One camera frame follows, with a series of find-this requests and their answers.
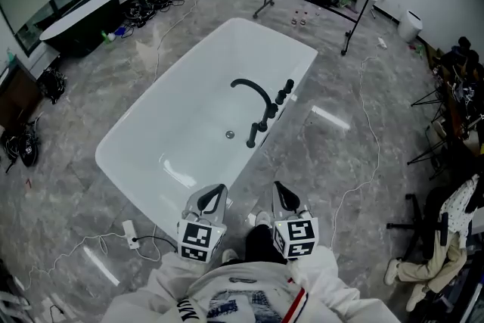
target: trash can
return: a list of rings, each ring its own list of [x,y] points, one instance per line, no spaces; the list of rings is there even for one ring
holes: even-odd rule
[[[355,5],[355,10],[356,12],[360,13],[361,10],[363,10],[363,7],[365,6],[366,0],[356,0],[356,5]],[[373,8],[373,5],[378,2],[378,0],[369,0],[368,4],[366,5],[365,9],[365,15],[370,12],[370,10]]]
[[[423,28],[422,20],[415,13],[407,10],[400,18],[398,31],[404,41],[411,42],[417,38]]]

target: floor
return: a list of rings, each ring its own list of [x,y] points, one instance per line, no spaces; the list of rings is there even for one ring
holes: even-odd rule
[[[42,140],[38,164],[17,163],[0,174],[0,254],[24,287],[32,265],[51,268],[56,257],[69,253],[85,236],[123,233],[121,223],[134,221],[139,234],[150,234],[153,224],[117,190],[95,163],[95,148],[110,127],[153,82],[161,36],[188,12],[194,0],[158,14],[127,39],[99,46],[82,59],[64,60],[68,77],[64,96],[56,105],[44,101],[38,123]],[[231,17],[252,19],[262,0],[197,0],[186,17],[160,47],[163,74],[186,51]],[[295,10],[308,11],[305,26],[291,25]],[[284,124],[275,129],[256,152],[229,197],[226,214],[230,235],[225,246],[242,253],[242,237],[250,228],[249,214],[270,209],[271,184],[281,180],[309,196],[319,218],[321,244],[329,245],[334,213],[343,193],[367,181],[377,165],[377,144],[358,96],[360,63],[365,65],[362,94],[371,126],[380,142],[380,168],[370,185],[349,193],[337,219],[334,252],[340,277],[357,287],[363,297],[378,297],[400,319],[408,287],[383,286],[391,257],[402,255],[409,235],[388,232],[389,221],[410,218],[405,193],[425,194],[429,163],[406,166],[422,151],[424,129],[432,107],[410,108],[410,103],[432,90],[427,62],[398,37],[396,25],[377,14],[362,18],[348,54],[340,55],[344,32],[352,23],[300,0],[275,0],[257,23],[306,43],[319,52],[297,102]],[[377,48],[383,37],[387,50]],[[344,130],[313,111],[333,114],[349,124]],[[2,157],[1,168],[8,162]],[[29,179],[31,187],[26,185]],[[51,303],[64,306],[67,321],[100,321],[112,298],[137,289],[158,264],[128,250],[126,241],[106,237],[105,256],[97,239],[86,241],[69,258],[57,262],[51,276],[32,273],[26,296],[37,321],[50,322]],[[162,253],[171,247],[158,241]],[[151,241],[141,252],[157,257]],[[111,273],[107,277],[89,257],[97,257]]]

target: white freestanding bathtub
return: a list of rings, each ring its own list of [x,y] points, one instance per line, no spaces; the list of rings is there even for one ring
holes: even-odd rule
[[[149,219],[176,239],[176,224],[195,191],[230,189],[268,131],[248,148],[265,102],[234,79],[254,81],[272,101],[288,79],[293,91],[317,51],[245,19],[230,19],[170,67],[119,119],[96,150],[96,162]],[[227,131],[235,136],[229,139]]]

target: window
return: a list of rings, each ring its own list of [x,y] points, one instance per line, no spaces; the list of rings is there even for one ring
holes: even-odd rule
[[[50,0],[38,10],[14,35],[27,55],[39,45],[43,31],[88,0]]]

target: red stripe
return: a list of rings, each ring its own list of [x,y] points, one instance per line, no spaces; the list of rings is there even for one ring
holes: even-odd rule
[[[304,290],[304,288],[301,288],[301,290],[299,291],[299,293],[296,296],[296,299],[291,304],[289,310],[287,311],[286,316],[284,316],[284,319],[282,319],[281,323],[288,323],[290,321],[290,319],[293,317],[293,314],[296,311],[296,308],[299,305],[299,303],[301,302],[301,299],[303,298],[305,293],[306,293],[306,291]]]

